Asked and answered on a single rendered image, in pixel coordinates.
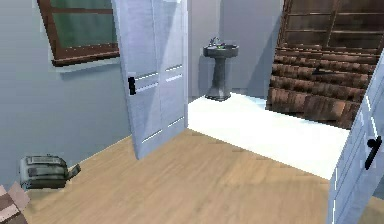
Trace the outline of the grey green backpack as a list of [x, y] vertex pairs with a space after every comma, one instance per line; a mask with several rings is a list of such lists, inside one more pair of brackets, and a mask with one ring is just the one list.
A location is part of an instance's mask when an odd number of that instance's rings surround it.
[[50, 154], [25, 156], [19, 163], [20, 185], [24, 190], [61, 189], [80, 172], [79, 164], [69, 169], [63, 158]]

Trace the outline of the brown wooden shelf cabinet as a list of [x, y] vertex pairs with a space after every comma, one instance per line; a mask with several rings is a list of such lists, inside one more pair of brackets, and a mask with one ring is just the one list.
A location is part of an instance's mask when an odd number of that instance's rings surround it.
[[384, 49], [384, 0], [284, 0], [270, 111], [349, 129]]

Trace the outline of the brown framed window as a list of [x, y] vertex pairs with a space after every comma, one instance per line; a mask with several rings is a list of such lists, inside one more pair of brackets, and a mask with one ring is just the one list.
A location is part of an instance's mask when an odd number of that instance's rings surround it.
[[111, 0], [36, 0], [52, 65], [64, 67], [119, 57]]

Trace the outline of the dark grey pedestal sink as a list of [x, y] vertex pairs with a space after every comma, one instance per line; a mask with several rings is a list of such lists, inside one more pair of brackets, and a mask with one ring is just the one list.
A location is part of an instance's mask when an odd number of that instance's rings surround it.
[[203, 48], [203, 56], [215, 60], [211, 87], [205, 97], [214, 101], [225, 101], [231, 97], [226, 84], [226, 60], [238, 55], [239, 46], [226, 44], [218, 37], [213, 37]]

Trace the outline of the pale blue room door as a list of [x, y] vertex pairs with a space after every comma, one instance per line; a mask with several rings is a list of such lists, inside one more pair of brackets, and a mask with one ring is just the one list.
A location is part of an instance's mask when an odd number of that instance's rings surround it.
[[[135, 156], [188, 126], [187, 0], [112, 0]], [[128, 77], [135, 77], [130, 95]]]
[[[370, 168], [369, 139], [382, 139]], [[384, 200], [384, 50], [330, 179], [326, 224], [358, 224], [369, 200]]]

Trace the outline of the brown striped cloth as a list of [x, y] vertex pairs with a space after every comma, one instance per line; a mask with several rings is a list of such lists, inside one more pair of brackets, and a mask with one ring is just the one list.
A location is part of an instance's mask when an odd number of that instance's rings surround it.
[[18, 182], [9, 190], [0, 185], [0, 224], [28, 224], [23, 210], [29, 202], [29, 196]]

